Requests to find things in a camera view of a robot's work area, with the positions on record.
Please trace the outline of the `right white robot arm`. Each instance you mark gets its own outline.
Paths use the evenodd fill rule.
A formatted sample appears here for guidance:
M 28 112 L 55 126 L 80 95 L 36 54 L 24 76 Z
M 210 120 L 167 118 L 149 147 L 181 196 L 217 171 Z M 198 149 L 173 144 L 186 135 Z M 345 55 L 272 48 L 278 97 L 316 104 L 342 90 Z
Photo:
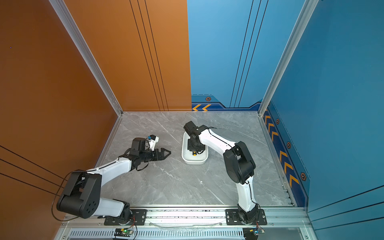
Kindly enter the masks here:
M 247 145 L 227 140 L 214 133 L 212 127 L 198 127 L 192 121 L 184 125 L 184 130 L 189 136 L 187 150 L 193 156 L 202 154 L 206 148 L 223 155 L 227 174 L 237 185 L 239 218 L 246 225 L 256 222 L 261 210 L 253 190 L 256 164 Z

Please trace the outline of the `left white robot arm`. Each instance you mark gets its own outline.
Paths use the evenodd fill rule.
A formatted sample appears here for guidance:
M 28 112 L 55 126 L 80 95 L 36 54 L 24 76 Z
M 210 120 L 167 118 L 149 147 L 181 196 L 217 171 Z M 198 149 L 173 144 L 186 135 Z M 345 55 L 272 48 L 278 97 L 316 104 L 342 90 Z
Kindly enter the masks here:
M 134 215 L 125 201 L 101 197 L 102 187 L 111 180 L 138 170 L 142 163 L 163 161 L 171 151 L 156 148 L 158 137 L 135 138 L 132 145 L 116 160 L 86 171 L 76 170 L 62 181 L 62 191 L 57 191 L 52 208 L 73 215 L 75 219 L 93 216 L 104 218 L 118 225 L 132 224 Z

